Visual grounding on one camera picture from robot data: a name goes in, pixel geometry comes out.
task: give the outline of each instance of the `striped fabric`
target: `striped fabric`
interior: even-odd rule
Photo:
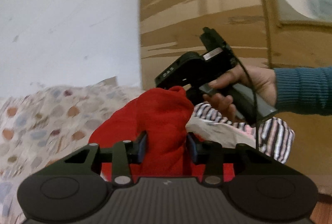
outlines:
[[[210,104],[200,103],[195,106],[193,115],[195,117],[231,125],[237,129],[248,132],[255,138],[255,128],[246,123],[233,123],[222,116],[220,112],[211,107]],[[287,123],[280,118],[273,117],[259,127],[260,151],[273,157],[275,160],[285,163],[289,157],[294,141],[295,133]]]

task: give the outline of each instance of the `blue knit sleeve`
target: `blue knit sleeve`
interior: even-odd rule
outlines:
[[[332,115],[332,67],[274,71],[279,111]]]

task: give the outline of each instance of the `person's hand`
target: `person's hand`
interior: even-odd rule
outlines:
[[[268,104],[274,106],[277,100],[276,74],[274,70],[264,69],[255,66],[245,66],[251,80],[254,84],[256,93],[258,93]],[[241,83],[250,87],[249,80],[240,65],[227,71],[217,80],[209,83],[212,88],[222,89],[230,84]],[[218,110],[229,120],[236,122],[236,107],[233,104],[232,96],[222,96],[215,94],[213,97],[203,96],[204,100],[209,102],[212,108]]]

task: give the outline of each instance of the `red cloth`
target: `red cloth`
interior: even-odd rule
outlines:
[[[205,165],[194,165],[186,151],[186,123],[194,110],[180,86],[169,90],[154,88],[129,102],[97,128],[89,143],[101,148],[116,142],[135,140],[147,131],[147,148],[141,165],[131,164],[133,179],[138,176],[197,176],[201,179]],[[103,163],[102,173],[111,180],[111,165]],[[224,180],[233,178],[232,164],[224,164]]]

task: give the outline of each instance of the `wall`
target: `wall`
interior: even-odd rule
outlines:
[[[0,97],[117,76],[140,86],[138,0],[0,0]]]

